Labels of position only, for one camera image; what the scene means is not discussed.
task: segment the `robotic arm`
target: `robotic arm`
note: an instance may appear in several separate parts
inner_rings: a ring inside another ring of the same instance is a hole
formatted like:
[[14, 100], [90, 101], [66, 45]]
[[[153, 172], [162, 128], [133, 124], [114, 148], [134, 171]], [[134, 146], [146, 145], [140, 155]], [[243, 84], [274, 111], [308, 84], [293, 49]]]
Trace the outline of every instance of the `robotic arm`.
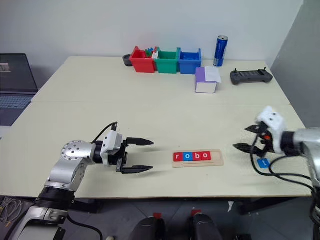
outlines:
[[[285, 121], [279, 113], [267, 106], [256, 118], [256, 125], [249, 126], [246, 131], [256, 134], [253, 145], [237, 143], [233, 146], [244, 153], [263, 158], [268, 152], [285, 154], [288, 157], [302, 156], [307, 159], [310, 178], [312, 181], [313, 204], [310, 217], [315, 223], [317, 234], [320, 227], [320, 128], [299, 129], [296, 132], [287, 131]], [[261, 139], [263, 149], [255, 146]]]
[[59, 161], [53, 167], [42, 192], [22, 219], [13, 240], [63, 239], [65, 230], [58, 224], [65, 222], [88, 165], [115, 165], [116, 172], [122, 174], [137, 174], [153, 168], [144, 165], [125, 167], [128, 156], [126, 147], [131, 144], [147, 146], [154, 143], [133, 137], [123, 140], [123, 136], [116, 132], [117, 125], [117, 122], [110, 125], [111, 130], [103, 141], [88, 143], [74, 140], [64, 145]]

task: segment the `paper sheet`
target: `paper sheet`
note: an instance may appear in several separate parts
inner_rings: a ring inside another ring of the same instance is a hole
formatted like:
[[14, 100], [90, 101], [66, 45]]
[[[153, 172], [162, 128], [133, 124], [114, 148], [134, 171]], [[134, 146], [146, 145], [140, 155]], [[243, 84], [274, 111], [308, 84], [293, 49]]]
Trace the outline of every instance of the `paper sheet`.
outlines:
[[206, 82], [217, 82], [221, 83], [221, 76], [219, 73], [219, 69], [214, 66], [205, 66], [205, 81]]

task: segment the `black remote controller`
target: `black remote controller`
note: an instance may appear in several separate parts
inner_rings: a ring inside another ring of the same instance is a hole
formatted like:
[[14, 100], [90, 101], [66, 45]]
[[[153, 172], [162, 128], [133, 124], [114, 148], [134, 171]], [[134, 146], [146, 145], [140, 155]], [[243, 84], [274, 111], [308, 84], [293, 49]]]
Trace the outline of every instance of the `black remote controller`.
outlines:
[[266, 71], [266, 68], [257, 71], [237, 71], [235, 69], [230, 73], [231, 82], [233, 85], [241, 83], [269, 83], [273, 76]]

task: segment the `table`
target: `table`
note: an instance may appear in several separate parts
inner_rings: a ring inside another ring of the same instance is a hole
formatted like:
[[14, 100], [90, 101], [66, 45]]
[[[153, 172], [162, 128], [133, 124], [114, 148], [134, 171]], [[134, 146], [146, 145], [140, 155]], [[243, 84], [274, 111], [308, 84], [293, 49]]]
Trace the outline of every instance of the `table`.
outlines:
[[[225, 61], [217, 92], [198, 94], [194, 75], [136, 73], [120, 57], [69, 57], [0, 141], [0, 192], [38, 196], [65, 143], [91, 142], [118, 121], [125, 137], [155, 143], [130, 146], [128, 165], [154, 168], [120, 174], [115, 167], [89, 166], [77, 198], [309, 196], [302, 186], [258, 175], [249, 155], [232, 147], [253, 141], [244, 128], [267, 105], [285, 117], [289, 130], [304, 128], [275, 79], [232, 85], [234, 68], [265, 66], [264, 61]], [[205, 149], [220, 149], [224, 166], [172, 168], [174, 151]], [[275, 171], [309, 174], [301, 157], [279, 162]]]
[[9, 132], [10, 127], [9, 126], [0, 126], [0, 140], [5, 136], [7, 132]]
[[[124, 102], [34, 102], [1, 140], [0, 192], [36, 197], [43, 188], [62, 146], [71, 140], [92, 141], [107, 124], [118, 121], [125, 137], [142, 137], [153, 146], [130, 146], [128, 165], [154, 168], [140, 174], [120, 174], [100, 164], [87, 168], [77, 198], [167, 197], [294, 197], [308, 189], [256, 174], [249, 155], [232, 144], [251, 143], [244, 128], [253, 124], [261, 105], [169, 104], [126, 106]], [[276, 109], [289, 130], [304, 125], [290, 105]], [[172, 168], [179, 150], [220, 149], [224, 166]], [[308, 175], [306, 161], [297, 157], [275, 166], [276, 171]]]
[[[204, 60], [202, 66], [212, 66]], [[278, 82], [234, 86], [230, 72], [263, 69], [264, 61], [226, 60], [220, 70], [222, 84], [216, 94], [195, 94], [195, 76], [187, 74], [136, 73], [121, 57], [72, 56], [40, 89], [32, 102], [92, 102], [118, 105], [148, 104], [153, 107], [244, 104], [289, 105]]]

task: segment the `blue can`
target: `blue can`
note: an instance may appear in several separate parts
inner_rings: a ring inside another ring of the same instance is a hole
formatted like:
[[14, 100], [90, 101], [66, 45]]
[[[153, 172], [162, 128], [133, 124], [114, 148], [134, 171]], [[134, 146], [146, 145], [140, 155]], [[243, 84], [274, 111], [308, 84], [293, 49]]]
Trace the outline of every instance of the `blue can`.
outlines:
[[225, 53], [227, 49], [228, 37], [227, 36], [218, 36], [216, 40], [215, 55], [213, 60], [213, 65], [216, 67], [221, 67], [224, 63]]

